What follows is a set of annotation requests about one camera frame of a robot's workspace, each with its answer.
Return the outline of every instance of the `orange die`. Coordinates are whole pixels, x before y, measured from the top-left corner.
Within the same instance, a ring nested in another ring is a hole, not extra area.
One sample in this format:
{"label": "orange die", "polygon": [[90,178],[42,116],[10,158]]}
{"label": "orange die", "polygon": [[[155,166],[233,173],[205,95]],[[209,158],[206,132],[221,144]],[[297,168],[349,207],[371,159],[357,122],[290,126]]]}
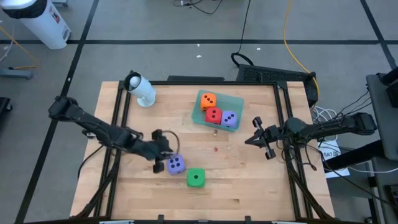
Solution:
{"label": "orange die", "polygon": [[214,93],[204,93],[200,100],[200,109],[206,111],[209,107],[215,107],[217,102],[216,95]]}

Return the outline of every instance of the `die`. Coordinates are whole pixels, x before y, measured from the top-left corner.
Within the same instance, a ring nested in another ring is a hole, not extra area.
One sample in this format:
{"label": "die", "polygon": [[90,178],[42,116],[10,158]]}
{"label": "die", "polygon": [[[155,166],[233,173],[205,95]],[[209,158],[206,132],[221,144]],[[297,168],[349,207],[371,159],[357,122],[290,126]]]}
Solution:
{"label": "die", "polygon": [[205,121],[213,124],[220,124],[223,111],[219,108],[207,108]]}
{"label": "die", "polygon": [[185,171],[185,164],[181,154],[174,155],[167,161],[167,171],[170,175],[177,175]]}
{"label": "die", "polygon": [[215,107],[217,97],[214,93],[204,93],[201,95],[200,109],[206,111],[209,107]]}
{"label": "die", "polygon": [[205,187],[205,170],[201,168],[191,168],[187,174],[187,186],[188,187]]}
{"label": "die", "polygon": [[238,126],[238,116],[234,111],[224,111],[221,118],[221,125],[228,128],[236,128]]}

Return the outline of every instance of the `green die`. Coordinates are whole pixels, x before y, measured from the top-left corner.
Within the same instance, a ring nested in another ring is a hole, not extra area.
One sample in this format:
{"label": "green die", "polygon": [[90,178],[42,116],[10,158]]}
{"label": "green die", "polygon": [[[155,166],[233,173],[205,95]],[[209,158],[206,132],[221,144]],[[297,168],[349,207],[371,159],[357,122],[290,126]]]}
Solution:
{"label": "green die", "polygon": [[205,170],[201,168],[191,168],[187,174],[187,186],[188,187],[205,187]]}

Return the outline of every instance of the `yellow cable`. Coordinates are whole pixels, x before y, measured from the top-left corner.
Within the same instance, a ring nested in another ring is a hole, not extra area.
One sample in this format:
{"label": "yellow cable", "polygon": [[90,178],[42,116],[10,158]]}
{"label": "yellow cable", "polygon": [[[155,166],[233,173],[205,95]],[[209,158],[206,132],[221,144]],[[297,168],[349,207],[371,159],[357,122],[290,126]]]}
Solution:
{"label": "yellow cable", "polygon": [[35,68],[36,66],[21,66],[21,67],[13,67],[13,69],[18,70],[18,69],[28,69],[28,68]]}
{"label": "yellow cable", "polygon": [[[304,69],[307,73],[311,73],[308,69],[306,69],[305,67],[304,67],[304,65],[302,65],[300,62],[299,62],[299,60],[297,60],[297,58],[294,56],[294,54],[292,53],[292,51],[290,50],[290,48],[289,48],[289,46],[287,45],[287,42],[286,42],[286,23],[287,23],[287,17],[289,16],[289,11],[290,11],[290,7],[292,6],[292,0],[289,0],[289,3],[288,3],[288,5],[287,5],[287,10],[286,10],[286,16],[285,16],[285,24],[284,24],[284,43],[285,43],[285,46],[286,46],[286,49],[287,49],[287,51],[289,51],[289,54],[292,56],[292,58],[298,63],[298,65],[302,68],[302,69]],[[313,77],[312,78],[313,79],[313,82],[314,82],[314,84],[315,84],[315,87],[317,88],[317,95],[318,95],[318,100],[319,100],[319,86],[318,86],[318,82],[317,82],[317,80],[315,79],[315,77]]]}
{"label": "yellow cable", "polygon": [[[31,54],[29,51],[27,51],[23,46],[21,46],[11,35],[7,33],[1,26],[0,30],[8,37],[10,38],[19,48],[21,48],[34,62],[35,64],[39,64],[39,61]],[[33,66],[23,66],[23,67],[15,67],[14,69],[25,69],[25,68],[35,68],[36,65]]]}

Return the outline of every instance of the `black metal frame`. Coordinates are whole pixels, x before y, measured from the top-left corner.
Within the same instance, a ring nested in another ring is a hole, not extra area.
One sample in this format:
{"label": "black metal frame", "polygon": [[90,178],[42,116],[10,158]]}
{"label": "black metal frame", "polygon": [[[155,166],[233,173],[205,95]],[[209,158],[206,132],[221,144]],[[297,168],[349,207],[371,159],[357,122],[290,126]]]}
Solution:
{"label": "black metal frame", "polygon": [[[284,124],[284,115],[283,115],[283,110],[282,110],[282,103],[280,100],[280,94],[279,90],[281,89],[284,94],[284,100],[286,104],[286,110],[287,110],[287,115],[288,117],[293,116],[293,111],[292,111],[292,106],[290,104],[290,97],[289,97],[289,91],[287,88],[287,83],[285,81],[283,82],[265,82],[265,83],[258,83],[258,82],[186,82],[186,81],[181,81],[181,82],[168,82],[168,81],[154,81],[151,82],[152,85],[263,85],[263,86],[272,86],[274,89],[274,94],[275,94],[275,103],[276,103],[276,108],[277,108],[277,113],[278,113],[278,119],[280,126]],[[113,111],[113,118],[112,118],[112,124],[116,124],[118,120],[118,114],[121,106],[121,98],[123,94],[123,81],[119,82],[118,85],[118,92],[116,94],[116,101],[115,101],[115,106],[114,106],[114,111]],[[122,116],[122,121],[121,121],[121,126],[125,127],[127,123],[127,114],[129,111],[129,106],[130,106],[130,99],[131,95],[126,93],[126,99],[124,101],[124,108],[123,108],[123,116]],[[284,149],[285,150],[285,157],[288,159],[290,158],[290,153],[289,150],[291,146],[291,142],[284,141]],[[105,179],[109,179],[110,174],[108,174],[108,169],[109,169],[109,162],[110,162],[110,156],[111,156],[111,150],[112,149],[107,149],[106,155],[104,158],[104,164],[103,164],[103,170],[101,173],[101,184],[105,182]],[[291,175],[289,175],[289,185],[290,185],[290,193],[292,196],[292,204],[294,208],[294,214],[295,214],[295,221],[290,221],[290,222],[302,222],[302,223],[307,223],[307,224],[316,224],[316,223],[324,223],[324,224],[334,224],[334,223],[340,223],[340,224],[355,224],[353,222],[344,222],[344,221],[339,221],[339,220],[334,220],[334,219],[315,219],[313,218],[312,214],[312,208],[310,206],[309,201],[303,197],[303,201],[305,203],[305,211],[307,214],[307,217],[302,217],[300,214],[300,205],[299,205],[299,199],[297,196],[297,187],[296,187],[296,182],[298,180],[302,181],[302,185],[305,187],[307,186],[306,180],[305,180],[305,173],[303,170],[303,165],[302,165],[302,160],[300,155],[300,151],[298,147],[295,147],[295,154],[297,158],[297,167],[298,167],[298,177],[296,179],[293,179]],[[113,163],[113,167],[116,167],[116,170],[112,171],[113,168],[111,169],[110,172],[114,172],[114,176],[112,177],[113,179],[109,181],[110,183],[110,190],[109,190],[109,197],[108,197],[108,203],[106,206],[106,215],[105,216],[100,216],[100,211],[101,211],[101,202],[102,200],[97,200],[97,204],[95,205],[95,210],[94,210],[94,216],[93,217],[73,217],[71,219],[67,220],[54,220],[54,221],[44,221],[44,222],[34,222],[35,224],[53,224],[53,223],[81,223],[81,224],[90,224],[90,223],[99,223],[100,221],[111,221],[111,215],[112,215],[112,209],[113,209],[113,203],[114,203],[114,195],[116,193],[116,184],[117,184],[117,179],[118,179],[118,170],[119,170],[119,165],[120,165],[120,160],[121,160],[121,151],[116,152],[115,160]],[[287,160],[286,162],[287,170],[292,170],[294,169],[292,160]],[[105,185],[100,185],[102,189],[105,189],[107,186]],[[102,198],[103,191],[100,191],[100,194],[97,195]],[[133,223],[135,224],[146,224],[146,223],[214,223],[214,224],[227,224],[227,223],[244,223],[244,224],[250,224],[250,223],[272,223],[270,221],[251,221],[250,216],[244,217],[244,221],[211,221],[211,220],[164,220],[164,215],[160,214],[158,216],[157,220],[134,220]]]}
{"label": "black metal frame", "polygon": [[[116,124],[117,121],[117,115],[118,115],[118,111],[119,111],[119,107],[120,107],[120,100],[121,100],[121,95],[122,95],[122,90],[123,90],[123,85],[121,84],[122,81],[119,82],[119,86],[118,86],[118,94],[116,96],[116,103],[115,103],[115,108],[114,108],[114,112],[113,112],[113,119],[112,122],[114,124]],[[272,86],[274,89],[274,93],[275,93],[275,102],[276,102],[276,107],[277,107],[277,113],[278,113],[278,118],[279,118],[279,123],[282,126],[284,124],[284,115],[283,115],[283,111],[282,111],[282,103],[280,100],[280,95],[279,95],[279,88],[281,88],[283,90],[283,94],[284,94],[284,100],[285,100],[285,104],[286,104],[286,109],[287,109],[287,114],[288,117],[292,117],[293,116],[293,111],[292,111],[292,106],[290,104],[290,97],[289,97],[289,92],[287,89],[287,84],[286,82],[265,82],[265,83],[259,83],[259,82],[225,82],[225,81],[221,81],[221,82],[207,82],[207,81],[195,81],[195,82],[187,82],[187,81],[181,81],[181,82],[168,82],[168,81],[153,81],[151,82],[152,85],[264,85],[264,86]],[[126,122],[127,122],[127,112],[129,110],[129,105],[130,105],[130,94],[126,95],[126,100],[124,102],[124,112],[123,112],[123,118],[122,118],[122,124],[121,126],[125,126]],[[287,142],[284,142],[284,147],[287,149],[290,147],[290,145],[287,144]],[[285,150],[285,156],[286,158],[290,157],[289,154],[289,150]],[[111,150],[107,149],[105,158],[104,158],[104,166],[103,166],[103,170],[101,173],[101,183],[103,180],[103,177],[106,175],[107,171],[108,171],[108,167],[109,167],[109,160],[111,157]],[[302,165],[302,158],[301,156],[297,157],[299,163],[297,163],[297,167],[298,167],[298,173],[299,176],[301,178],[301,180],[304,182],[305,185],[306,184],[306,180],[305,180],[305,174],[303,171],[303,165]],[[115,162],[120,161],[120,156],[116,156],[115,157]],[[287,162],[287,167],[292,166],[292,161],[288,161]],[[118,175],[116,173],[112,183],[111,183],[111,188],[109,190],[109,197],[108,197],[108,204],[106,207],[106,216],[107,217],[111,217],[112,214],[112,209],[113,209],[113,202],[114,202],[114,195],[116,193],[116,182],[117,182],[117,178]],[[299,199],[297,196],[297,188],[295,185],[295,182],[293,181],[293,179],[291,177],[289,177],[289,184],[290,184],[290,193],[292,195],[292,203],[293,203],[293,208],[294,208],[294,213],[295,213],[295,218],[301,218],[301,214],[300,214],[300,205],[299,205]],[[304,198],[304,203],[305,203],[305,210],[306,210],[306,214],[308,218],[313,218],[312,215],[312,209],[311,206],[309,204],[309,202],[307,201],[307,199]],[[100,210],[101,210],[101,201],[98,202],[98,204],[96,205],[96,210],[95,210],[95,214],[94,216],[99,216],[100,215]],[[156,222],[155,220],[140,220],[140,222]],[[197,221],[183,221],[184,223],[188,223],[188,222],[197,222]]]}

